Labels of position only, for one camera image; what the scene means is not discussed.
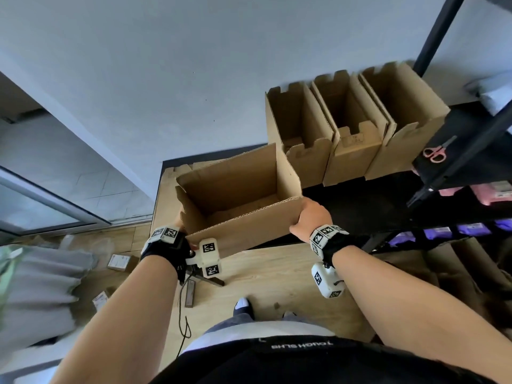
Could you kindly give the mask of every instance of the glass door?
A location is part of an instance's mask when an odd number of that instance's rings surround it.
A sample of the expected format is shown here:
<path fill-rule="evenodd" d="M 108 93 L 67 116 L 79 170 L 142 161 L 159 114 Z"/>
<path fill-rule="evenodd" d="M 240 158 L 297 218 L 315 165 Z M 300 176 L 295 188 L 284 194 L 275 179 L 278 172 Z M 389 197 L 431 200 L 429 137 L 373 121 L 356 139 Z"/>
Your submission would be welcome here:
<path fill-rule="evenodd" d="M 110 223 L 0 166 L 0 231 L 71 233 Z"/>

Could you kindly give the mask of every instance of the shoe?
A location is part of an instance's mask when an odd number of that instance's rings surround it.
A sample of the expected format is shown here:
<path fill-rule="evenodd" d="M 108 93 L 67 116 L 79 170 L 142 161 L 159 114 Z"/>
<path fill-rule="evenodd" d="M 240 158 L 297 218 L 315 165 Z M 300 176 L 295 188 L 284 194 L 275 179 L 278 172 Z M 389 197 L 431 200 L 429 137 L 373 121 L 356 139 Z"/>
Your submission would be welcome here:
<path fill-rule="evenodd" d="M 297 316 L 297 314 L 295 314 L 293 311 L 285 311 L 284 314 L 283 314 L 283 318 L 285 316 L 290 316 L 290 315 Z"/>
<path fill-rule="evenodd" d="M 254 310 L 253 305 L 247 298 L 240 298 L 237 304 L 233 309 L 233 316 L 238 314 L 249 314 L 249 316 L 254 320 Z"/>

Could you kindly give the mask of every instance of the jeans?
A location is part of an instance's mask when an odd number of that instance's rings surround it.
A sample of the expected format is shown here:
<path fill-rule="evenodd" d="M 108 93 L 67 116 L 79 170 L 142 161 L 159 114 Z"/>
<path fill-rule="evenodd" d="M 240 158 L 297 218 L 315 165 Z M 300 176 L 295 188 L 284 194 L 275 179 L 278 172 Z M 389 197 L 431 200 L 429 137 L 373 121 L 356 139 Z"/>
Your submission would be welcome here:
<path fill-rule="evenodd" d="M 302 322 L 302 323 L 309 323 L 310 325 L 316 325 L 316 323 L 312 323 L 308 321 L 307 319 L 301 318 L 299 316 L 290 314 L 283 317 L 282 321 L 291 321 L 291 322 Z M 249 314 L 237 314 L 232 316 L 231 318 L 227 318 L 225 321 L 222 321 L 215 326 L 209 328 L 204 332 L 204 334 L 211 333 L 213 331 L 226 329 L 231 326 L 241 325 L 243 323 L 251 323 L 255 322 Z"/>

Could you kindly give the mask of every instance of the scissors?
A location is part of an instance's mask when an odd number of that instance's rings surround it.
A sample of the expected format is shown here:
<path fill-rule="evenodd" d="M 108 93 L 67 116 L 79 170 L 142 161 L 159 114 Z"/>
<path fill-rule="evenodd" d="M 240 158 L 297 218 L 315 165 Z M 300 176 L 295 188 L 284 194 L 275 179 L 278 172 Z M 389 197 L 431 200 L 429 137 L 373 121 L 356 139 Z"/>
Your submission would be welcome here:
<path fill-rule="evenodd" d="M 442 163 L 446 160 L 446 148 L 457 139 L 457 136 L 451 136 L 448 141 L 438 147 L 425 148 L 423 156 L 429 158 L 432 163 Z"/>

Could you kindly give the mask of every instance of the pink package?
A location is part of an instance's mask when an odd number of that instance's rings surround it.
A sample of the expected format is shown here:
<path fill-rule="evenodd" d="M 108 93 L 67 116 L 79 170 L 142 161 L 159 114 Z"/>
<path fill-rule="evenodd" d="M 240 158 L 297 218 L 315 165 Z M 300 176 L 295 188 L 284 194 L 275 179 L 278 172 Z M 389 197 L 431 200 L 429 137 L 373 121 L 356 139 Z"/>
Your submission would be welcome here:
<path fill-rule="evenodd" d="M 512 201 L 512 185 L 508 181 L 472 185 L 471 190 L 482 205 Z"/>
<path fill-rule="evenodd" d="M 459 191 L 462 187 L 452 187 L 452 188 L 444 188 L 443 190 L 439 190 L 439 193 L 442 197 L 451 197 L 457 191 Z"/>

